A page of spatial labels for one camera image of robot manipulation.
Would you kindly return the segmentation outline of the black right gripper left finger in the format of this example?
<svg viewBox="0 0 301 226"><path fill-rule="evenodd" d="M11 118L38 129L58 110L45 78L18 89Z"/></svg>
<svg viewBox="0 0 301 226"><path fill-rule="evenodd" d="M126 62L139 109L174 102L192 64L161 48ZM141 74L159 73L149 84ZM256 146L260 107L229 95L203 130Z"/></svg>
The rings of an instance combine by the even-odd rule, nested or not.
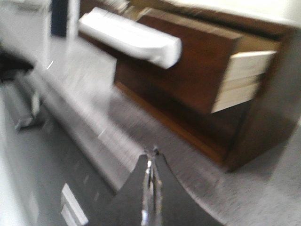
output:
<svg viewBox="0 0 301 226"><path fill-rule="evenodd" d="M137 163L121 189L114 193L107 184L93 201L90 226L139 226L142 221L143 181L147 156Z"/></svg>

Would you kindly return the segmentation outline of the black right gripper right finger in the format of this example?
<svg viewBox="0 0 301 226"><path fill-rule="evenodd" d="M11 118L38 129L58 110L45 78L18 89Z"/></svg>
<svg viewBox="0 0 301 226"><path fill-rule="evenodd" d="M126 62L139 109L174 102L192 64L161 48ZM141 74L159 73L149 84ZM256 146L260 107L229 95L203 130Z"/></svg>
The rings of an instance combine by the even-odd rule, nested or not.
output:
<svg viewBox="0 0 301 226"><path fill-rule="evenodd" d="M200 207L180 184L163 154L155 155L162 183L162 218L164 226L221 226Z"/></svg>

